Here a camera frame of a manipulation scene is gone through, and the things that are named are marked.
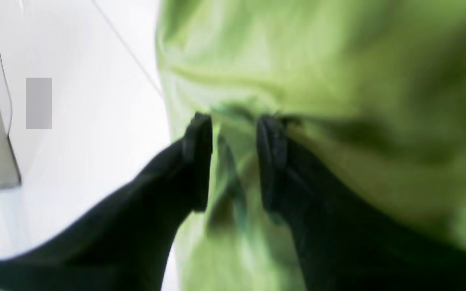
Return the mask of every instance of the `white wall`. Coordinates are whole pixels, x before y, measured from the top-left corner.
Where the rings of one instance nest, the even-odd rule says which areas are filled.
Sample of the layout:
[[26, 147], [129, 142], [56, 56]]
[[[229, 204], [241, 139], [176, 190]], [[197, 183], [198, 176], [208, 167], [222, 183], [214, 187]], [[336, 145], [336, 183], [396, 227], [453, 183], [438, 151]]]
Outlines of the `white wall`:
[[[21, 189], [0, 193], [0, 258], [62, 231], [170, 143], [161, 96], [145, 74], [159, 84], [150, 1], [95, 0], [104, 18], [92, 0], [0, 0], [11, 142], [23, 176]], [[26, 77], [52, 78], [51, 130], [26, 129]], [[177, 285], [171, 256], [163, 289]]]

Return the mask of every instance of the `green fabric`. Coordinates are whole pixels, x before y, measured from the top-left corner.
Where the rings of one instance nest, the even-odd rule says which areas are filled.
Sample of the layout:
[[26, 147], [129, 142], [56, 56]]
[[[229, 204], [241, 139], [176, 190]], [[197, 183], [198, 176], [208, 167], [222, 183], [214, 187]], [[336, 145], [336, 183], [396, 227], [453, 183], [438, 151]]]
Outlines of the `green fabric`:
[[176, 237], [182, 291], [304, 290], [263, 211], [255, 123], [289, 134], [390, 217], [466, 250], [466, 0], [163, 0], [172, 138], [214, 123], [209, 207]]

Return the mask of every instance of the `green dress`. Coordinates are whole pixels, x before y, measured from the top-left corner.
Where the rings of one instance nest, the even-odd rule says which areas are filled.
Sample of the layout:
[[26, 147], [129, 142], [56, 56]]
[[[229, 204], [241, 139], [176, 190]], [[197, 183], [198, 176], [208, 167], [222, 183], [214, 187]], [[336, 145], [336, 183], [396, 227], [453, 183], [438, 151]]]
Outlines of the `green dress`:
[[176, 236], [181, 291], [300, 291], [261, 204], [255, 125], [288, 134], [395, 221], [466, 250], [466, 0], [163, 0], [173, 139], [213, 118], [209, 205]]

